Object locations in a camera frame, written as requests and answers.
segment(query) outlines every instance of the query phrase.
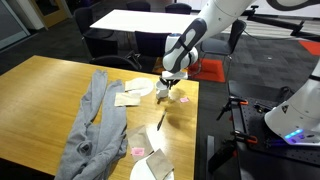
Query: black chair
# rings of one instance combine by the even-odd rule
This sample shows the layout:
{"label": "black chair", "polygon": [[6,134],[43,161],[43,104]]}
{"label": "black chair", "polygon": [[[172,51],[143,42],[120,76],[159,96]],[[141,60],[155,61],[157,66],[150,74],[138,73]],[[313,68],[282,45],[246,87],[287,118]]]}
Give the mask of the black chair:
{"label": "black chair", "polygon": [[156,59],[139,58],[140,55],[149,57],[163,57],[165,53],[166,38],[171,33],[150,33],[135,31],[138,56],[131,56],[135,62],[141,64],[141,71],[152,72]]}
{"label": "black chair", "polygon": [[144,11],[144,12],[150,12],[151,6],[150,3],[146,1],[132,1],[128,2],[127,9],[131,11]]}
{"label": "black chair", "polygon": [[139,71],[139,67],[131,60],[117,56],[117,55],[107,55],[95,58],[89,62],[90,64],[107,66],[118,69],[126,69],[131,71]]}
{"label": "black chair", "polygon": [[150,33],[135,31],[138,51],[142,55],[163,57],[167,36],[171,33]]}
{"label": "black chair", "polygon": [[114,34],[114,31],[111,30],[99,30],[90,28],[94,21],[92,9],[89,7],[83,7],[75,10],[74,19],[82,35],[86,34],[89,36],[95,36],[99,38],[109,38]]}
{"label": "black chair", "polygon": [[83,35],[85,43],[92,58],[98,58],[105,55],[118,54],[118,42],[114,40],[101,39],[87,34]]}
{"label": "black chair", "polygon": [[[136,59],[128,59],[117,56],[118,42],[114,40],[100,39],[94,36],[84,34],[84,41],[91,54],[91,64],[115,67],[127,70],[141,70],[141,65]],[[112,62],[110,59],[121,59],[117,62]]]}
{"label": "black chair", "polygon": [[204,53],[203,58],[206,54],[221,55],[224,56],[224,60],[226,56],[229,58],[230,62],[228,65],[226,77],[228,77],[229,68],[232,60],[230,55],[233,53],[242,32],[246,29],[246,26],[247,25],[244,21],[236,20],[232,24],[231,33],[228,41],[209,38],[204,40],[200,45],[200,50]]}
{"label": "black chair", "polygon": [[192,7],[184,3],[173,3],[165,7],[166,13],[190,14]]}

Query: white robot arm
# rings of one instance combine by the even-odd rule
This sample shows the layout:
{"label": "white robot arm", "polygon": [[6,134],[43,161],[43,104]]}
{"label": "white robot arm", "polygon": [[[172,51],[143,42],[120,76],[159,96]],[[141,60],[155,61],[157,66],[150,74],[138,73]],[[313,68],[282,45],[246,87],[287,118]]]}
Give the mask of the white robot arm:
{"label": "white robot arm", "polygon": [[177,73],[197,61],[194,46],[230,26],[255,0],[208,0],[198,17],[180,36],[168,36],[163,66]]}
{"label": "white robot arm", "polygon": [[[194,46],[230,26],[255,0],[208,0],[182,35],[166,42],[162,78],[187,78],[180,72],[198,59]],[[280,11],[320,4],[320,0],[266,0]],[[320,146],[320,60],[308,81],[287,101],[265,115],[268,127],[290,145]]]}

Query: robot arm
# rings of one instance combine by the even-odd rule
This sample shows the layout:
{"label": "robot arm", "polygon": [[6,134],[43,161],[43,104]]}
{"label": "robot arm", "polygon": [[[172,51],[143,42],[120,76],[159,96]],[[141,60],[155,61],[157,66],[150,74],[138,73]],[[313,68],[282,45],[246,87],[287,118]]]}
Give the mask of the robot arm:
{"label": "robot arm", "polygon": [[[198,53],[194,46],[222,32],[254,1],[208,0],[198,17],[182,35],[168,36],[166,53],[163,57],[163,66],[167,71],[162,73],[162,78],[177,77],[174,75],[179,74],[181,69],[194,64],[198,59]],[[319,4],[320,0],[267,0],[267,2],[277,10],[289,11]]]}

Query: gray cloth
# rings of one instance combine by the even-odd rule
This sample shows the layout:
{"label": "gray cloth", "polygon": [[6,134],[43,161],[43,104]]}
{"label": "gray cloth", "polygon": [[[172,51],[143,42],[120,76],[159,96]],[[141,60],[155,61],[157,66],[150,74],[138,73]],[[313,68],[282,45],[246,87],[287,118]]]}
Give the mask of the gray cloth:
{"label": "gray cloth", "polygon": [[[56,180],[106,179],[111,163],[126,153],[126,107],[114,106],[115,95],[124,92],[124,86],[118,80],[106,90],[106,84],[107,73],[97,70],[80,101]],[[102,100],[101,123],[92,124]]]}

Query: door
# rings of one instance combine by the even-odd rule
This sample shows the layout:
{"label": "door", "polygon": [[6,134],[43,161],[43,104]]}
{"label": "door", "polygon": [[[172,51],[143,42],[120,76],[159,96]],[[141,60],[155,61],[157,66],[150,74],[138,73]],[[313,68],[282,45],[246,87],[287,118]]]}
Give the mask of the door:
{"label": "door", "polygon": [[31,2],[47,28],[67,18],[61,0],[31,0]]}
{"label": "door", "polygon": [[30,35],[5,0],[0,0],[0,50]]}

